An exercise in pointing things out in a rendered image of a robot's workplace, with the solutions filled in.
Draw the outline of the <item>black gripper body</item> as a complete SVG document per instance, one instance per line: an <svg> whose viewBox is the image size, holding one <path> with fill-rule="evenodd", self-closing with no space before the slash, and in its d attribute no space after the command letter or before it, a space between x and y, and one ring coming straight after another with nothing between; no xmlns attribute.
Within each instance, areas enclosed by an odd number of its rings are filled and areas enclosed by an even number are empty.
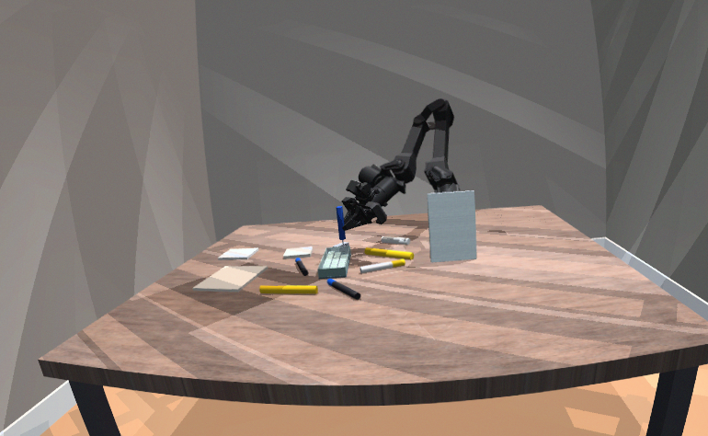
<svg viewBox="0 0 708 436"><path fill-rule="evenodd" d="M342 203L344 204L346 209L348 209L348 203L351 204L355 210L357 205L362 207L362 209L366 212L366 214L371 220L373 218L377 218L376 223L383 224L387 219L387 215L384 212L382 206L386 207L388 205L388 197L381 188L375 186L371 188L371 190L372 189L376 189L374 191L375 194L373 195L371 201L368 201L367 203L364 201L363 198L360 197L357 198L359 203L356 201L356 199L350 197L346 197L345 199L343 199Z"/></svg>

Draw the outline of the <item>grey keyboard with white letter keys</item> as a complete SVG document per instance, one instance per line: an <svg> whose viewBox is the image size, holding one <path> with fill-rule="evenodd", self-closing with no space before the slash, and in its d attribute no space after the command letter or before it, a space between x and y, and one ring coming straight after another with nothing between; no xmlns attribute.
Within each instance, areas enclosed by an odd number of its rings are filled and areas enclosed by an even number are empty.
<svg viewBox="0 0 708 436"><path fill-rule="evenodd" d="M327 247L317 267L318 279L347 277L350 257L350 246Z"/></svg>

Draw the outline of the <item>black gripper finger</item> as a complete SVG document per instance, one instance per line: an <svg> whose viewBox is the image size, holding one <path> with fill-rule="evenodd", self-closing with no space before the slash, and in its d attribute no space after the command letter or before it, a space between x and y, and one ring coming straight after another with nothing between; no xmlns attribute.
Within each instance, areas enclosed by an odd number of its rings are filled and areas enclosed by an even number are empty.
<svg viewBox="0 0 708 436"><path fill-rule="evenodd" d="M344 225L353 216L353 214L356 211L351 204L348 203L347 206L348 206L348 212L344 218Z"/></svg>
<svg viewBox="0 0 708 436"><path fill-rule="evenodd" d="M359 227L365 224L371 224L372 221L369 218L369 216L366 214L366 212L362 209L360 206L356 206L356 211L353 214L353 216L345 223L345 225L342 227L344 231L347 231L349 229Z"/></svg>

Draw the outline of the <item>white sheet of paper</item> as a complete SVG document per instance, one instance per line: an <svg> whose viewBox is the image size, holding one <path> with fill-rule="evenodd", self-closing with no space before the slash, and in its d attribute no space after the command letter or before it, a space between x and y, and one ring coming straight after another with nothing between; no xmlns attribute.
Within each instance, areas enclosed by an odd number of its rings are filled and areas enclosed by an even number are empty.
<svg viewBox="0 0 708 436"><path fill-rule="evenodd" d="M261 266L225 266L192 289L193 291L238 293L267 269L268 267Z"/></svg>

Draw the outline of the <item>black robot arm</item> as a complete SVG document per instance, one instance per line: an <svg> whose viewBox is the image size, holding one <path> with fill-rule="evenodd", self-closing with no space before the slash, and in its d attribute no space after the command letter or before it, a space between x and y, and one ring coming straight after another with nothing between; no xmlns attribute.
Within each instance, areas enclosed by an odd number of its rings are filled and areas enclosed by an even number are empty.
<svg viewBox="0 0 708 436"><path fill-rule="evenodd" d="M434 121L426 122L433 113ZM394 160L381 168L372 164L364 167L359 173L359 181L351 180L347 191L371 201L377 186L381 188L390 200L398 191L406 194L405 184L413 181L417 170L417 155L420 146L429 130L435 130L433 158L425 161L425 173L434 193L458 192L459 186L453 172L448 167L449 128L453 124L453 113L449 101L439 98L428 104L421 114L414 118L405 146ZM394 172L393 176L390 169Z"/></svg>

